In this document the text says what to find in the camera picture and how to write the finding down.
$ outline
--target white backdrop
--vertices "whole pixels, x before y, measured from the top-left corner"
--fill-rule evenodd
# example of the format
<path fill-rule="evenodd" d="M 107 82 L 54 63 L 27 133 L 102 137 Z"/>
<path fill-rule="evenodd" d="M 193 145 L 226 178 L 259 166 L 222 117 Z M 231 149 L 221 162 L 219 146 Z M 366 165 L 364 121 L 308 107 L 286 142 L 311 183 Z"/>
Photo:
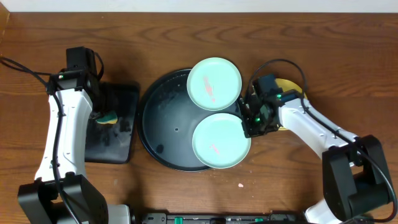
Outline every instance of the white backdrop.
<path fill-rule="evenodd" d="M 10 12 L 398 12 L 398 0 L 0 0 Z"/>

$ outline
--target brown tabletop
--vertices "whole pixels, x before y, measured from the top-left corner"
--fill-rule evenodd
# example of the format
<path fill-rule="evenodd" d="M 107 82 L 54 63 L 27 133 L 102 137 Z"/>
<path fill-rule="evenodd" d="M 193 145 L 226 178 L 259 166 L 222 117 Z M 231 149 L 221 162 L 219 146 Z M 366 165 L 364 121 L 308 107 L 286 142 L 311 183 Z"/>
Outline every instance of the brown tabletop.
<path fill-rule="evenodd" d="M 306 72 L 318 111 L 383 144 L 398 185 L 397 14 L 12 13 L 1 53 L 40 72 L 66 66 L 65 49 L 84 45 L 105 64 L 104 81 L 141 84 L 207 57 L 234 62 L 246 86 L 266 60 L 287 58 Z M 265 69 L 302 84 L 278 63 Z M 30 75 L 0 66 L 0 223 L 27 223 L 18 187 L 33 182 L 49 125 L 48 96 Z M 225 170 L 164 167 L 137 134 L 130 163 L 86 163 L 88 180 L 108 203 L 138 212 L 267 213 L 304 210 L 322 196 L 321 160 L 290 131 L 252 140 L 248 156 Z M 386 217 L 391 205 L 372 212 Z"/>

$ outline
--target light green plate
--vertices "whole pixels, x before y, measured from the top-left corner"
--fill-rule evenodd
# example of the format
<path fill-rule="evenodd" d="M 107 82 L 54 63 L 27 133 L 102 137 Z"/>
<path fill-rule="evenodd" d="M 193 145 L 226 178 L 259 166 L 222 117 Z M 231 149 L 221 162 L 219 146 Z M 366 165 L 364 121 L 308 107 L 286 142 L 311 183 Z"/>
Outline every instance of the light green plate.
<path fill-rule="evenodd" d="M 193 132 L 192 146 L 207 166 L 224 169 L 240 163 L 248 154 L 251 139 L 244 137 L 242 120 L 218 113 L 201 121 Z"/>
<path fill-rule="evenodd" d="M 223 58 L 208 58 L 191 70 L 187 90 L 191 100 L 199 107 L 217 111 L 232 105 L 242 89 L 239 70 Z"/>

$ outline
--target green clip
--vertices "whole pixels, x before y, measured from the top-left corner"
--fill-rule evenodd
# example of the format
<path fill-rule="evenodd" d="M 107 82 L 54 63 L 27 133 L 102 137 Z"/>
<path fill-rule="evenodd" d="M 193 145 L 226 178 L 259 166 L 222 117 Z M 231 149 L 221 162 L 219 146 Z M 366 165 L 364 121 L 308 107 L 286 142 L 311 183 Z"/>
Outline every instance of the green clip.
<path fill-rule="evenodd" d="M 175 217 L 174 224 L 182 224 L 182 217 Z"/>

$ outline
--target black round tray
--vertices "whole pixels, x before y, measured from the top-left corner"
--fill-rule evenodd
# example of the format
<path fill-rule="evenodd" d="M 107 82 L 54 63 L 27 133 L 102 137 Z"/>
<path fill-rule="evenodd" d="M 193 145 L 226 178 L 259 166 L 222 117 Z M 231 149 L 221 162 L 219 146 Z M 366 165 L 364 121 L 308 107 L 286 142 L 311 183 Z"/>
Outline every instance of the black round tray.
<path fill-rule="evenodd" d="M 190 99 L 187 79 L 191 69 L 167 74 L 153 83 L 138 107 L 137 129 L 147 151 L 161 164 L 176 170 L 209 169 L 193 152 L 192 136 L 196 126 L 215 113 L 241 117 L 238 102 L 221 111 L 207 111 Z"/>

